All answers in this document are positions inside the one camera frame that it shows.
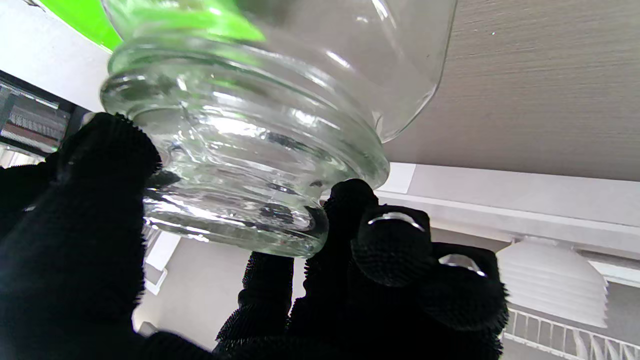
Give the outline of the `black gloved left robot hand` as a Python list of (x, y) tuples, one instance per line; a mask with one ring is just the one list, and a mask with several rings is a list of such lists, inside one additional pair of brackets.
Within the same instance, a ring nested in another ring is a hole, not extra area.
[(498, 360), (509, 321), (493, 251), (432, 240), (422, 210), (380, 205), (363, 180), (331, 189), (329, 233), (306, 260), (253, 252), (213, 350), (142, 335), (143, 198), (161, 158), (98, 112), (37, 164), (1, 169), (3, 360)]

